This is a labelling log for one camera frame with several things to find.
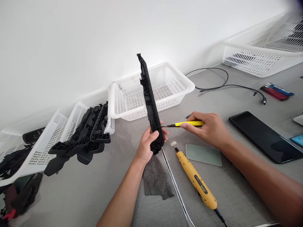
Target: white wall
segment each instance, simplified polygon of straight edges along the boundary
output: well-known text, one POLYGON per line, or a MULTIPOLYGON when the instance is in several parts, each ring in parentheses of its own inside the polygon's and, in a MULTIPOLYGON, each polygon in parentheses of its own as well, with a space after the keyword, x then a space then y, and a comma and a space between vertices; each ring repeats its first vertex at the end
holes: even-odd
POLYGON ((148 66, 220 63, 219 43, 293 7, 288 0, 2 0, 0 128, 148 66))

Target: white mesh basket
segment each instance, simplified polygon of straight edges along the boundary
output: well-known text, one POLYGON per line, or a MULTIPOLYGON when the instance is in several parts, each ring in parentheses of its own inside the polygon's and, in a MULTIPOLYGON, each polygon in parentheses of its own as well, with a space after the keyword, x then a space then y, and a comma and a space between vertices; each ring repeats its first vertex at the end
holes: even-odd
MULTIPOLYGON (((90 96, 87 96, 76 103, 74 106, 72 113, 69 116, 66 127, 62 133, 61 142, 69 140, 76 128, 80 124, 83 115, 86 113, 89 107, 95 107, 97 105, 105 104, 108 101, 109 91, 108 89, 96 92, 90 96)), ((115 120, 112 119, 109 114, 107 115, 107 125, 105 127, 104 132, 108 132, 111 135, 115 132, 115 120)))
POLYGON ((281 14, 224 42, 223 63, 267 77, 303 62, 303 16, 281 14))
POLYGON ((55 157, 48 151, 60 140, 66 122, 67 118, 59 110, 51 110, 3 129, 0 132, 0 162, 5 155, 24 148, 24 133, 46 127, 20 169, 11 178, 0 180, 0 187, 14 182, 18 177, 44 171, 48 162, 55 157))
MULTIPOLYGON (((194 83, 168 62, 153 66, 148 72, 158 111, 178 105, 195 89, 194 83)), ((147 115, 140 79, 140 73, 136 73, 112 84, 109 102, 112 118, 132 121, 147 115)))

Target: phone screen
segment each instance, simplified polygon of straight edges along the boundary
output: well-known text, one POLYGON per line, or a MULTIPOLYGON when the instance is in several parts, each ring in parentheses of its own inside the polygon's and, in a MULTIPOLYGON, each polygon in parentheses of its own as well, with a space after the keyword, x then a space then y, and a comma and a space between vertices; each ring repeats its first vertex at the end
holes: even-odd
POLYGON ((229 120, 265 155, 281 164, 303 158, 303 152, 246 111, 229 120))

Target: gray table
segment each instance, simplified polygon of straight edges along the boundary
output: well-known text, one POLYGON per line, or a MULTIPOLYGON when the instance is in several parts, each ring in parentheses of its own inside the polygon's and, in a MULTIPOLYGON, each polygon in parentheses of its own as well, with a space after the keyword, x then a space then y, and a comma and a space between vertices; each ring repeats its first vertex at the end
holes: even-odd
MULTIPOLYGON (((224 88, 202 94, 195 89, 185 96, 180 105, 159 112, 164 124, 183 121, 192 111, 218 113, 237 140, 266 160, 268 159, 228 122, 228 117, 250 111, 285 138, 303 133, 303 127, 292 121, 303 111, 303 79, 300 78, 303 64, 264 79, 225 65, 218 67, 229 72, 229 83, 259 89, 265 83, 273 82, 296 95, 285 102, 266 95, 267 104, 264 106, 260 104, 261 98, 258 94, 253 96, 252 91, 243 88, 224 88)), ((224 82, 225 74, 206 70, 189 78, 197 86, 214 87, 224 82)), ((45 176, 34 205, 26 214, 12 222, 13 226, 95 226, 124 177, 136 153, 140 137, 148 125, 147 117, 131 122, 117 119, 112 143, 106 145, 105 151, 94 155, 88 166, 79 163, 74 157, 58 175, 45 176)), ((165 144, 164 150, 193 223, 196 227, 223 226, 215 213, 201 202, 169 143, 176 141, 178 148, 183 151, 187 143, 209 145, 183 129, 168 130, 169 142, 165 144)), ((242 227, 274 221, 274 217, 250 184, 223 155, 221 157, 222 167, 196 161, 192 161, 192 164, 216 197, 218 208, 227 224, 242 227)), ((269 163, 303 183, 303 159, 283 165, 276 165, 271 161, 269 163)), ((141 181, 133 226, 186 225, 176 196, 165 201, 160 196, 145 196, 141 181)))

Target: hand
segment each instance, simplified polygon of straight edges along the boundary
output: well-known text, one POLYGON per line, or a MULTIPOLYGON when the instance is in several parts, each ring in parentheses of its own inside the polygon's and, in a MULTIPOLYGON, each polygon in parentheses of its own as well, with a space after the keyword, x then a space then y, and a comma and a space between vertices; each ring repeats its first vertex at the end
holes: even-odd
MULTIPOLYGON (((166 135, 169 135, 169 132, 166 131, 165 129, 162 129, 163 135, 164 135, 164 142, 168 140, 166 135)), ((137 150, 136 158, 138 158, 140 161, 144 162, 145 164, 149 162, 151 159, 153 153, 151 151, 151 143, 157 139, 159 136, 159 132, 155 131, 152 132, 151 127, 149 126, 147 130, 143 133, 140 143, 139 143, 139 148, 137 150)))
POLYGON ((192 112, 187 121, 195 120, 201 120, 205 125, 197 128, 191 124, 183 123, 181 127, 218 149, 222 149, 235 141, 218 114, 192 112))

